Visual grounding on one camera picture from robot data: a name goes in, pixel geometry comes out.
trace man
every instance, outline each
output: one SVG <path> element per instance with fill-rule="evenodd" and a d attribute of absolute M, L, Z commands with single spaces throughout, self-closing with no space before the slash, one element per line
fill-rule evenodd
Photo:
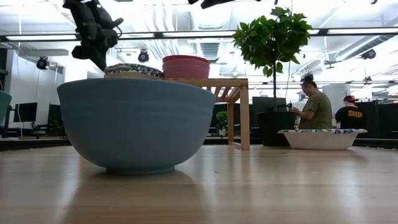
<path fill-rule="evenodd" d="M 361 109 L 355 106 L 355 97 L 344 97 L 345 107 L 340 108 L 336 113 L 336 122 L 340 123 L 341 129 L 364 129 L 366 118 Z"/>
<path fill-rule="evenodd" d="M 331 128 L 331 103 L 326 94 L 319 91 L 312 77 L 304 78 L 303 92 L 309 96 L 303 111 L 291 108 L 290 111 L 300 117 L 299 129 L 330 129 Z"/>

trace cap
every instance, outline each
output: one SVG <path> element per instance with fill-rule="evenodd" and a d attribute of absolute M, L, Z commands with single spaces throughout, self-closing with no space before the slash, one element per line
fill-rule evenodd
<path fill-rule="evenodd" d="M 344 97 L 343 101 L 354 103 L 356 101 L 356 99 L 355 99 L 355 96 L 346 96 L 346 97 Z"/>

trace stacked bowls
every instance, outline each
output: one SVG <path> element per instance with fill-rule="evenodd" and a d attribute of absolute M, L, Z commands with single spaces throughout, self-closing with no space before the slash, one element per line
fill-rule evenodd
<path fill-rule="evenodd" d="M 172 55 L 163 58 L 164 78 L 208 78 L 210 62 L 207 59 Z"/>

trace wooden shelf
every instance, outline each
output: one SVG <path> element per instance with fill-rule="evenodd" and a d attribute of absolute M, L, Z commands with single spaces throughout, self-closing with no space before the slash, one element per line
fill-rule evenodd
<path fill-rule="evenodd" d="M 215 87 L 214 95 L 216 96 L 216 102 L 227 103 L 229 144 L 242 150 L 250 149 L 249 81 L 247 78 L 165 78 L 163 80 L 194 85 L 201 88 L 205 87 L 208 91 L 211 91 Z M 241 106 L 241 144 L 234 142 L 234 103 L 239 99 Z"/>

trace fluorescent light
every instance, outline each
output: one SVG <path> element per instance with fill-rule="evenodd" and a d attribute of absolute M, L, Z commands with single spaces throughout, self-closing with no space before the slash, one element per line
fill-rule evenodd
<path fill-rule="evenodd" d="M 193 32 L 164 32 L 164 37 L 231 37 L 235 31 L 193 31 Z"/>
<path fill-rule="evenodd" d="M 232 38 L 209 38 L 209 39 L 190 39 L 188 44 L 202 44 L 202 43 L 231 43 Z"/>
<path fill-rule="evenodd" d="M 318 34 L 318 33 L 319 33 L 319 30 L 318 30 L 318 29 L 309 30 L 308 33 L 309 33 L 310 35 L 315 35 L 315 34 Z"/>
<path fill-rule="evenodd" d="M 154 33 L 136 33 L 136 34 L 122 34 L 119 38 L 120 40 L 123 39 L 142 39 L 142 38 L 154 38 Z"/>
<path fill-rule="evenodd" d="M 328 34 L 389 34 L 398 32 L 398 27 L 365 29 L 330 29 Z"/>
<path fill-rule="evenodd" d="M 77 40 L 75 35 L 15 35 L 6 37 L 10 41 L 27 40 Z"/>

